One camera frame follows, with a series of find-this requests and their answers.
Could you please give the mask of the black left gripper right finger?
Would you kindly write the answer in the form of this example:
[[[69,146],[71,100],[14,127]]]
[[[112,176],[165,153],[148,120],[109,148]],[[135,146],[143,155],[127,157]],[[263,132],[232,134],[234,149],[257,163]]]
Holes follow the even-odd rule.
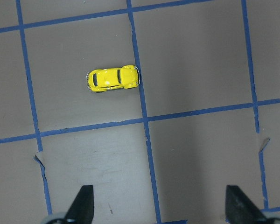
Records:
[[[225,215],[230,224],[266,224],[266,216],[237,185],[227,185]]]

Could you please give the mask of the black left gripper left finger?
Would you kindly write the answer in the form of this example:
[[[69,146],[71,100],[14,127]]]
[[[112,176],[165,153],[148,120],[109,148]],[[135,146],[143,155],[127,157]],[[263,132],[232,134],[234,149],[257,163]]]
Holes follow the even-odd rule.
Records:
[[[64,220],[66,224],[91,224],[94,218],[94,190],[92,185],[83,185]]]

